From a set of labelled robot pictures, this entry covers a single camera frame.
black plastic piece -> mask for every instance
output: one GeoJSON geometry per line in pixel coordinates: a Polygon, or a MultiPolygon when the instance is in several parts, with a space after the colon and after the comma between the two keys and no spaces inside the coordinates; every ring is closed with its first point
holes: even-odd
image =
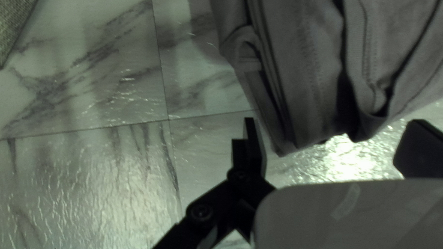
{"type": "Polygon", "coordinates": [[[405,178],[443,177],[443,133],[426,120],[410,121],[393,163],[405,178]]]}
{"type": "Polygon", "coordinates": [[[245,118],[243,136],[232,140],[227,180],[189,204],[183,220],[154,249],[210,249],[234,229],[250,242],[256,209],[275,188],[264,179],[265,150],[251,117],[245,118]]]}

gray marble veining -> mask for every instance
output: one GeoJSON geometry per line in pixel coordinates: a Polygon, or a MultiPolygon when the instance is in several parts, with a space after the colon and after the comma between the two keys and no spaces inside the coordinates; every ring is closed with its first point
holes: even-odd
{"type": "MultiPolygon", "coordinates": [[[[392,158],[407,122],[423,118],[443,130],[443,100],[384,128],[372,139],[353,143],[346,135],[279,158],[261,128],[267,153],[267,180],[277,188],[310,183],[401,179],[392,158]]],[[[170,121],[183,209],[226,178],[231,167],[231,139],[242,138],[244,117],[237,112],[170,121]]],[[[248,248],[239,234],[218,248],[248,248]]]]}
{"type": "Polygon", "coordinates": [[[40,0],[0,82],[0,139],[166,120],[151,0],[40,0]]]}
{"type": "Polygon", "coordinates": [[[0,142],[0,247],[151,248],[182,215],[168,122],[0,142]]]}
{"type": "Polygon", "coordinates": [[[170,119],[251,110],[230,64],[218,52],[206,0],[154,0],[170,119]]]}

gray fabric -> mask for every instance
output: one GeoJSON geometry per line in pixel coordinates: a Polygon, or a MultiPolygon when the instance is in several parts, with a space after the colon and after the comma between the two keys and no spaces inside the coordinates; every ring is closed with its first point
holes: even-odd
{"type": "Polygon", "coordinates": [[[343,132],[368,139],[443,97],[440,2],[211,0],[220,53],[246,72],[280,155],[343,132]]]}
{"type": "Polygon", "coordinates": [[[0,0],[0,69],[35,3],[36,0],[0,0]]]}

white marble tile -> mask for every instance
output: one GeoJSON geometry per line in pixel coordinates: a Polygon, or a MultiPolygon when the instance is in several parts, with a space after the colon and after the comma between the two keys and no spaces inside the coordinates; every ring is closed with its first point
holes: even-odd
{"type": "Polygon", "coordinates": [[[39,0],[0,83],[0,139],[166,120],[151,0],[39,0]]]}
{"type": "MultiPolygon", "coordinates": [[[[405,125],[424,118],[443,130],[443,105],[429,105],[383,129],[368,141],[352,143],[346,135],[322,145],[279,158],[270,148],[261,128],[267,151],[267,180],[281,188],[294,184],[330,183],[372,179],[401,179],[392,158],[405,125]]],[[[194,199],[226,178],[231,167],[231,139],[242,138],[244,117],[238,112],[170,121],[175,163],[183,209],[194,199]]],[[[234,233],[218,248],[244,248],[234,233]]]]}
{"type": "Polygon", "coordinates": [[[207,0],[153,0],[170,119],[251,110],[207,0]]]}
{"type": "Polygon", "coordinates": [[[182,215],[168,122],[0,142],[0,247],[151,248],[182,215]]]}

black metal bracket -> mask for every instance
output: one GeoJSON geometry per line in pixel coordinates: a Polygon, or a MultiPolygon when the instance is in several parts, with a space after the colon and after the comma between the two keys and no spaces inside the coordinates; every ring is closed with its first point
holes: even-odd
{"type": "Polygon", "coordinates": [[[263,141],[254,119],[247,117],[243,139],[232,139],[227,179],[189,204],[186,216],[154,249],[210,249],[234,229],[250,242],[256,209],[275,189],[265,173],[263,141]]]}

